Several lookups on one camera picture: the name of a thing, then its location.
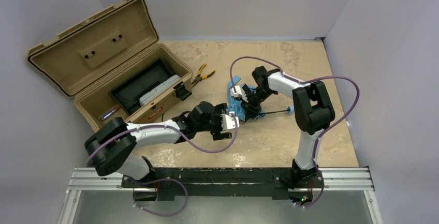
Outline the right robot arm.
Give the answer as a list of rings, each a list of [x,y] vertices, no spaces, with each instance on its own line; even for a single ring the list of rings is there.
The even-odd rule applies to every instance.
[[[250,89],[246,84],[233,86],[230,93],[241,101],[245,120],[261,115],[261,103],[279,93],[293,100],[294,116],[300,128],[299,148],[292,161],[286,182],[295,186],[317,174],[317,156],[322,134],[335,119],[335,111],[322,81],[304,83],[282,72],[267,70],[264,66],[252,72],[257,86]]]

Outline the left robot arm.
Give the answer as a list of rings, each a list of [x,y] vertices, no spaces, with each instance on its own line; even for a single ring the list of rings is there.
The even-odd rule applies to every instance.
[[[133,154],[136,148],[155,144],[191,143],[199,132],[209,132],[213,140],[230,139],[237,131],[239,120],[226,111],[225,103],[212,105],[202,101],[167,121],[136,124],[116,117],[93,134],[84,144],[88,154],[86,166],[99,176],[114,172],[136,181],[153,180],[155,170],[145,157]]]

